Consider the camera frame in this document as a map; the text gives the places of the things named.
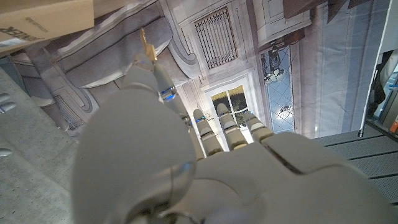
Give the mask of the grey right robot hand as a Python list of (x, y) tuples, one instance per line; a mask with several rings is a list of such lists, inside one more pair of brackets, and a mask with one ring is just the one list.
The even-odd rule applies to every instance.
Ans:
[[(9, 110), (13, 109), (16, 104), (12, 101), (8, 101), (8, 99), (10, 98), (10, 95), (8, 93), (1, 93), (1, 114), (4, 114), (6, 112), (8, 112)], [(6, 149), (6, 148), (1, 148), (1, 157), (5, 157), (12, 154), (12, 151), (10, 149)]]

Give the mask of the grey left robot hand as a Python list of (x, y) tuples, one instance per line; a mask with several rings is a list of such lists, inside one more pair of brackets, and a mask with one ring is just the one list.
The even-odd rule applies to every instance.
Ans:
[(90, 118), (72, 176), (75, 223), (396, 223), (350, 161), (295, 133), (240, 140), (198, 160), (160, 98), (167, 73), (136, 54), (123, 88)]

